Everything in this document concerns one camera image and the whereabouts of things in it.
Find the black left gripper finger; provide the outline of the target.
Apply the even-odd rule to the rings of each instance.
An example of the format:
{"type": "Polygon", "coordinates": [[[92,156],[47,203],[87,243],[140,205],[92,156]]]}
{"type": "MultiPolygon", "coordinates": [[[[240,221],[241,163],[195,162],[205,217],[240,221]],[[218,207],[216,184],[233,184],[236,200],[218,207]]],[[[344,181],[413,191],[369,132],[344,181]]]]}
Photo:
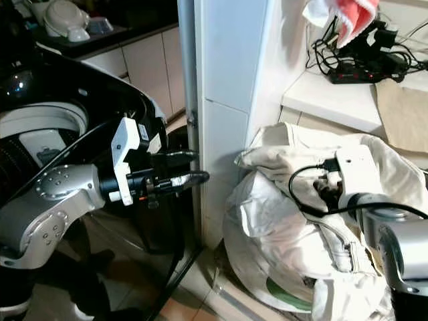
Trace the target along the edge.
{"type": "Polygon", "coordinates": [[[207,183],[208,180],[210,180],[210,174],[207,171],[189,171],[186,174],[169,178],[163,190],[166,193],[181,193],[194,186],[207,183]]]}
{"type": "Polygon", "coordinates": [[[191,164],[197,161],[197,152],[159,152],[152,154],[153,165],[164,169],[190,169],[191,164]]]}

